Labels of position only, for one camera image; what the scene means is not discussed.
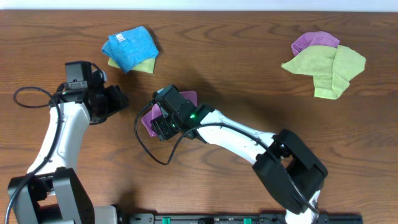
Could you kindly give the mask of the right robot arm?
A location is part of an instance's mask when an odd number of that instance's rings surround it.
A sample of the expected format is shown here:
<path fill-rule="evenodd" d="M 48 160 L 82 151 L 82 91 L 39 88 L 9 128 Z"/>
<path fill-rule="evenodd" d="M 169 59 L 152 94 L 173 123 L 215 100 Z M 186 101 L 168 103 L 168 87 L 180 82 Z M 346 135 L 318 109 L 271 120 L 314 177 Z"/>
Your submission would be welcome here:
<path fill-rule="evenodd" d="M 258 131 L 208 106 L 171 110 L 154 105 L 141 119 L 150 136 L 165 141 L 177 133 L 221 146 L 252 165 L 269 194 L 286 209 L 286 223 L 316 223 L 326 167 L 293 132 Z"/>

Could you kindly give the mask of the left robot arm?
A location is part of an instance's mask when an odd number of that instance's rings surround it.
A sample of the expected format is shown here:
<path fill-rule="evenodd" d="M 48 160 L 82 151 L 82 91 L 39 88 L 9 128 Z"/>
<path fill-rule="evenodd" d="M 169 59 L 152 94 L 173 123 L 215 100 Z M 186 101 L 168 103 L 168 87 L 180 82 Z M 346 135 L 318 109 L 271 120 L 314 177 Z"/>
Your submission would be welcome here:
<path fill-rule="evenodd" d="M 43 144 L 26 175 L 10 180 L 4 221 L 14 214 L 18 223 L 117 223 L 116 207 L 94 206 L 75 169 L 88 127 L 127 107 L 127 97 L 118 86 L 66 83 L 48 96 Z"/>

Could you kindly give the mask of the purple microfiber cloth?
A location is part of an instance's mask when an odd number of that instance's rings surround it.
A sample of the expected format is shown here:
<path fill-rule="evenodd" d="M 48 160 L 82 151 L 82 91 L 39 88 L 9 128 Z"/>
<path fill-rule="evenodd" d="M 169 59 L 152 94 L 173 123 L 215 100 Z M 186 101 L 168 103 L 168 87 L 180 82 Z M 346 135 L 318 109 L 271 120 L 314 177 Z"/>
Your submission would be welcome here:
<path fill-rule="evenodd" d="M 181 91 L 180 94 L 185 99 L 190 100 L 195 106 L 198 105 L 197 93 L 195 91 Z M 141 122 L 146 127 L 150 137 L 157 137 L 151 122 L 159 117 L 162 117 L 162 112 L 160 107 L 155 104 L 152 109 L 141 118 Z"/>

